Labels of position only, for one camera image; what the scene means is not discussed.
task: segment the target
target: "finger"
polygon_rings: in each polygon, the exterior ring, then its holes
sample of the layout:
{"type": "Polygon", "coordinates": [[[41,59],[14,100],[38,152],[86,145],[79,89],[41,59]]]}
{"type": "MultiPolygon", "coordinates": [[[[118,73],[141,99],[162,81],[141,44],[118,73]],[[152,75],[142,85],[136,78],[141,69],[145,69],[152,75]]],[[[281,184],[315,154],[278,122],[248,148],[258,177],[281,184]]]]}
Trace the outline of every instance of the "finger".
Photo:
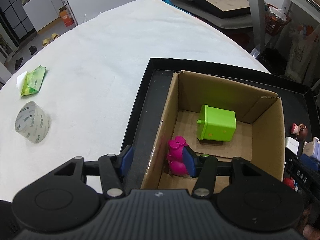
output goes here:
{"type": "Polygon", "coordinates": [[[306,225],[308,224],[309,221],[309,217],[308,216],[302,216],[297,224],[297,231],[302,234],[304,228],[306,227],[306,225]]]}
{"type": "Polygon", "coordinates": [[[311,204],[303,211],[302,216],[308,216],[311,213],[311,204]]]}
{"type": "Polygon", "coordinates": [[[320,230],[313,228],[310,225],[306,225],[303,230],[303,236],[307,240],[320,240],[320,230]]]}

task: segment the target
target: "black device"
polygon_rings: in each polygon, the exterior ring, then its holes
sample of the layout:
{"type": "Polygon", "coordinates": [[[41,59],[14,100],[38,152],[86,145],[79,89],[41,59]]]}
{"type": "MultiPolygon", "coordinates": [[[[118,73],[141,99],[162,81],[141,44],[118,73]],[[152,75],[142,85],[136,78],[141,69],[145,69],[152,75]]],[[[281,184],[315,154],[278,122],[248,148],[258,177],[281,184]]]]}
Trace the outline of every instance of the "black device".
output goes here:
{"type": "Polygon", "coordinates": [[[185,146],[188,173],[198,177],[191,196],[183,189],[125,196],[132,160],[129,146],[98,161],[74,157],[22,189],[12,202],[22,228],[14,239],[303,239],[293,229],[301,196],[243,158],[219,162],[185,146]],[[86,185],[87,175],[100,176],[103,194],[86,185]],[[216,176],[230,178],[219,194],[216,176]]]}

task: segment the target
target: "white table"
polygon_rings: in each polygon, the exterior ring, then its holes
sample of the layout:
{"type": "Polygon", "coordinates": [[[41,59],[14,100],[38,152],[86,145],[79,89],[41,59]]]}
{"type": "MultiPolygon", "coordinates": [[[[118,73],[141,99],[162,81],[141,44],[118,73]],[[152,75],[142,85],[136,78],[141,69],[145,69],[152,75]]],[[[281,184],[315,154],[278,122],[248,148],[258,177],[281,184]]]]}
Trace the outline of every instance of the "white table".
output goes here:
{"type": "MultiPolygon", "coordinates": [[[[120,151],[150,57],[211,61],[267,70],[227,36],[160,0],[137,0],[63,34],[25,63],[0,90],[0,199],[74,156],[97,160],[120,151]],[[47,67],[38,94],[20,98],[16,77],[47,67]],[[21,107],[35,101],[51,117],[32,144],[14,130],[21,107]]],[[[99,182],[88,180],[95,189],[99,182]]]]}

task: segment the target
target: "green plastic box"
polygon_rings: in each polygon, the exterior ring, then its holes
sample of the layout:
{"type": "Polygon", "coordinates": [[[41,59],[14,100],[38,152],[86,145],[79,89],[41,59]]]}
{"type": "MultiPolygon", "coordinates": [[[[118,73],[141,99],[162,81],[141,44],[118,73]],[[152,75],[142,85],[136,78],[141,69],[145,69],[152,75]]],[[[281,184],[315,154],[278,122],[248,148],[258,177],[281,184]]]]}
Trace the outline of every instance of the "green plastic box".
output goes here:
{"type": "Polygon", "coordinates": [[[229,142],[236,130],[236,114],[233,111],[203,105],[197,124],[199,140],[229,142]]]}

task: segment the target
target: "wet wipes packet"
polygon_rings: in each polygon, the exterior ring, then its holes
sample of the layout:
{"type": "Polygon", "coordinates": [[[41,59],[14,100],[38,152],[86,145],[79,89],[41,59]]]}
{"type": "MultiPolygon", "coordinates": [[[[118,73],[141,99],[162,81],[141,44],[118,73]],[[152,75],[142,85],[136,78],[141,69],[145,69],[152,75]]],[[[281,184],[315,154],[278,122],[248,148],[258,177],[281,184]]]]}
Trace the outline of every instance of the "wet wipes packet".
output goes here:
{"type": "Polygon", "coordinates": [[[39,66],[35,70],[25,71],[17,77],[17,88],[20,95],[31,95],[38,93],[42,84],[46,67],[39,66]]]}

